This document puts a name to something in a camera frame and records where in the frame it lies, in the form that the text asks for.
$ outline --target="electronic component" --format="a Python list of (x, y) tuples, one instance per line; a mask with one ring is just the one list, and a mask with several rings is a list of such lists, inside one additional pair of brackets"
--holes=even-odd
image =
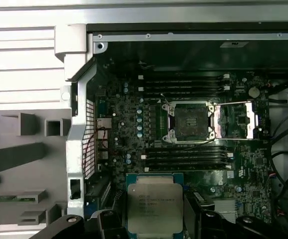
[(145, 165), (150, 171), (167, 171), (172, 168), (192, 169), (227, 169), (226, 147), (201, 146), (197, 148), (147, 148)]
[(182, 175), (127, 175), (127, 227), (138, 237), (172, 238), (183, 230)]
[(96, 172), (87, 181), (84, 199), (88, 204), (94, 205), (94, 210), (103, 209), (111, 190), (108, 173)]
[(112, 128), (112, 118), (97, 118), (97, 128)]
[(214, 107), (207, 101), (173, 101), (162, 105), (167, 111), (168, 134), (163, 140), (169, 143), (203, 143), (215, 138), (209, 125)]
[[(209, 94), (203, 98), (200, 92), (194, 95), (196, 88), (189, 86), (203, 85), (203, 78), (191, 76), (186, 87), (186, 82), (182, 82), (186, 76), (169, 75), (168, 80), (164, 72), (147, 74), (140, 81), (112, 81), (107, 85), (106, 96), (101, 97), (109, 112), (101, 118), (110, 118), (112, 127), (102, 134), (107, 140), (96, 138), (96, 154), (102, 160), (106, 153), (99, 152), (108, 153), (105, 170), (112, 173), (114, 188), (125, 190), (128, 173), (183, 172), (185, 192), (199, 193), (201, 197), (211, 195), (211, 200), (229, 198), (245, 203), (244, 211), (233, 209), (228, 217), (234, 218), (238, 211), (269, 222), (270, 217), (256, 210), (258, 205), (269, 207), (262, 191), (263, 175), (269, 174), (264, 167), (269, 144), (257, 140), (269, 127), (268, 96), (262, 90), (265, 79), (255, 81), (249, 72), (230, 72), (211, 78), (214, 85), (221, 83), (222, 88), (230, 90), (219, 90), (213, 97)], [(177, 81), (183, 87), (173, 89), (162, 81), (170, 81), (170, 85)], [(123, 93), (125, 82), (127, 94)], [(143, 91), (134, 94), (133, 90), (139, 87)], [(260, 97), (246, 101), (251, 87), (260, 90)], [(260, 196), (253, 195), (253, 191), (260, 191)]]
[(252, 98), (257, 98), (260, 95), (260, 91), (257, 87), (251, 87), (248, 91), (248, 94)]

